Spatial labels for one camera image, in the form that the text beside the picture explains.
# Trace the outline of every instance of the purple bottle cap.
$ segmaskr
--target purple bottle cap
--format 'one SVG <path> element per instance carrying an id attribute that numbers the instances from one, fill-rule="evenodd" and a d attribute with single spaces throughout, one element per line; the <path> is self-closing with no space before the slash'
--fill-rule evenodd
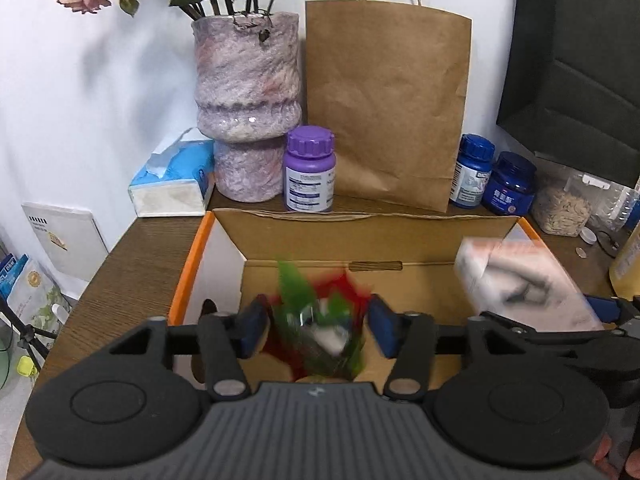
<path id="1" fill-rule="evenodd" d="M 287 151 L 301 158 L 323 158 L 334 150 L 334 134 L 321 126 L 298 126 L 287 135 Z"/>

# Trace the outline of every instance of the wooden table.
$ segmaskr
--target wooden table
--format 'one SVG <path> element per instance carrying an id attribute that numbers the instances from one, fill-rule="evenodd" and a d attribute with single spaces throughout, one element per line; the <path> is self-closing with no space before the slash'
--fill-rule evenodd
<path id="1" fill-rule="evenodd" d="M 261 204 L 239 204 L 215 193 L 210 208 L 235 207 L 283 210 L 282 199 Z M 334 211 L 430 214 L 421 209 L 371 200 L 336 197 Z M 469 214 L 451 206 L 447 215 Z M 490 215 L 484 208 L 472 214 Z M 36 388 L 87 357 L 147 317 L 165 316 L 200 218 L 137 219 L 111 251 L 73 310 L 52 348 Z M 580 238 L 542 234 L 548 247 L 585 294 L 610 296 L 607 269 L 612 259 L 599 246 L 588 246 Z M 575 253 L 582 247 L 588 254 Z M 8 480 L 18 480 L 40 463 L 24 420 L 20 424 L 9 462 Z"/>

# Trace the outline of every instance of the purple-capped bottle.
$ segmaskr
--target purple-capped bottle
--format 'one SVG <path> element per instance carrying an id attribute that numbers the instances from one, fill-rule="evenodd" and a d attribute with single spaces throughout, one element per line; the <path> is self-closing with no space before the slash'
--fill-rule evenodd
<path id="1" fill-rule="evenodd" d="M 298 126 L 287 134 L 283 160 L 284 200 L 293 211 L 331 210 L 334 202 L 334 134 L 320 126 Z"/>

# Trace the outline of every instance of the bottle label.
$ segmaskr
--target bottle label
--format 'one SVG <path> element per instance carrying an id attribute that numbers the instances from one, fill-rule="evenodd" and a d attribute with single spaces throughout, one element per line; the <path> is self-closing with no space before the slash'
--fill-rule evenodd
<path id="1" fill-rule="evenodd" d="M 285 168 L 287 206 L 295 211 L 319 212 L 334 202 L 335 168 L 321 173 L 300 173 Z"/>
<path id="2" fill-rule="evenodd" d="M 460 205 L 479 205 L 490 176 L 491 171 L 472 170 L 456 162 L 450 199 Z"/>
<path id="3" fill-rule="evenodd" d="M 533 194 L 525 195 L 490 180 L 484 192 L 484 203 L 505 215 L 524 216 L 533 202 Z"/>
<path id="4" fill-rule="evenodd" d="M 640 237 L 630 243 L 628 248 L 625 248 L 614 262 L 613 273 L 617 280 L 621 280 L 632 267 L 638 258 L 638 254 L 640 254 Z"/>

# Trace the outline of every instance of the yellow bottle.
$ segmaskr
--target yellow bottle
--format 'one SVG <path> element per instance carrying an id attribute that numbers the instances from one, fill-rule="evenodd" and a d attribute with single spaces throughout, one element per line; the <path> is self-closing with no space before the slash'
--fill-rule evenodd
<path id="1" fill-rule="evenodd" d="M 620 298 L 640 295 L 640 223 L 609 267 L 609 278 Z"/>

